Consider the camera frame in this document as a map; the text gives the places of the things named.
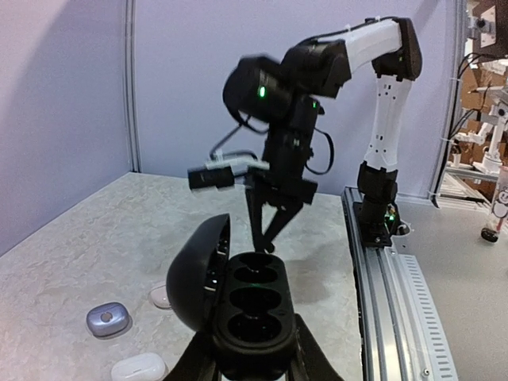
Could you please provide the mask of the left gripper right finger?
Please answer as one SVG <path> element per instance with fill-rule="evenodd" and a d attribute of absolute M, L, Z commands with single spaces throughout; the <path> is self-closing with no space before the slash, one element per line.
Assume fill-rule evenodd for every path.
<path fill-rule="evenodd" d="M 300 314 L 295 315 L 297 348 L 287 370 L 294 381 L 344 381 L 326 358 Z"/>

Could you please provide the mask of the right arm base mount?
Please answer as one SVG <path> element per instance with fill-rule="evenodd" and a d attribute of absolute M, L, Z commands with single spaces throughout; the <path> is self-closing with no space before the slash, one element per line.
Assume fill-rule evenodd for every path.
<path fill-rule="evenodd" d="M 392 246 L 392 237 L 402 237 L 411 232 L 408 222 L 401 219 L 398 205 L 391 202 L 387 205 L 382 219 L 369 221 L 364 217 L 364 204 L 354 202 L 353 210 L 360 230 L 361 244 L 367 248 L 384 248 Z"/>

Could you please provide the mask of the black earbud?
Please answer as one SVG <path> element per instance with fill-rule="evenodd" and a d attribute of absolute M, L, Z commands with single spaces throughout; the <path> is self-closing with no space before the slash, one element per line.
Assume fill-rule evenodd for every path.
<path fill-rule="evenodd" d="M 266 247 L 264 248 L 264 251 L 267 254 L 272 254 L 275 251 L 275 246 L 272 243 L 268 243 Z"/>

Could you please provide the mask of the blue earbud charging case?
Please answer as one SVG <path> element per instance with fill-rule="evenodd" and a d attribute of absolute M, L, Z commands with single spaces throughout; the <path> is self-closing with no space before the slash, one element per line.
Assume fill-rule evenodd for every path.
<path fill-rule="evenodd" d="M 124 331 L 129 322 L 129 312 L 120 302 L 107 302 L 96 306 L 86 316 L 87 328 L 94 337 L 99 338 Z"/>

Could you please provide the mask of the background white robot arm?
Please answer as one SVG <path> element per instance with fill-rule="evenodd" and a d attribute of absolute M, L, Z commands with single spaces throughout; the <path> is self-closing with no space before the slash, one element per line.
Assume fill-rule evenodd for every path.
<path fill-rule="evenodd" d="M 483 146 L 490 141 L 482 159 L 474 162 L 472 167 L 485 175 L 498 175 L 502 166 L 501 151 L 499 145 L 502 136 L 507 131 L 507 102 L 499 99 L 486 114 L 477 110 L 464 112 L 465 121 L 474 120 L 480 123 L 477 132 L 455 133 L 452 136 L 451 155 L 449 167 L 459 168 L 462 156 L 461 143 Z"/>

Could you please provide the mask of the white oblong charging case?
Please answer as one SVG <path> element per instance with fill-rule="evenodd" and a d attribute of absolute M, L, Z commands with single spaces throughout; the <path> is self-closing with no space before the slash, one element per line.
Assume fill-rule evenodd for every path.
<path fill-rule="evenodd" d="M 113 381 L 154 381 L 162 380 L 165 373 L 164 360 L 154 352 L 146 352 L 118 361 L 110 375 Z"/>

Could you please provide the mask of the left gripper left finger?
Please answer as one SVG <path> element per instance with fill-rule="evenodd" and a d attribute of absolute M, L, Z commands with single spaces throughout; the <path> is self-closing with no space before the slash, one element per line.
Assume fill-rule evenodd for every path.
<path fill-rule="evenodd" d="M 165 381 L 218 381 L 211 336 L 197 332 Z"/>

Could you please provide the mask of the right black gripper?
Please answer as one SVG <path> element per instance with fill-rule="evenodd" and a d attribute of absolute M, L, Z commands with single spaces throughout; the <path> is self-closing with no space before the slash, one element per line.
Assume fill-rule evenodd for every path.
<path fill-rule="evenodd" d="M 269 244 L 303 208 L 311 205 L 318 185 L 298 175 L 273 171 L 268 162 L 248 159 L 245 197 L 256 252 L 269 252 Z M 265 233 L 262 230 L 263 205 L 277 206 Z"/>

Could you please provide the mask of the black earbud charging case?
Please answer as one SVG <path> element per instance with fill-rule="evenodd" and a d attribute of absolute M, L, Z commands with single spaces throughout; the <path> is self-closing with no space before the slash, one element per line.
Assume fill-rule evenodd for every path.
<path fill-rule="evenodd" d="M 230 217 L 206 219 L 167 271 L 168 300 L 194 335 L 211 336 L 218 380 L 287 379 L 297 348 L 283 261 L 258 252 L 230 254 Z"/>

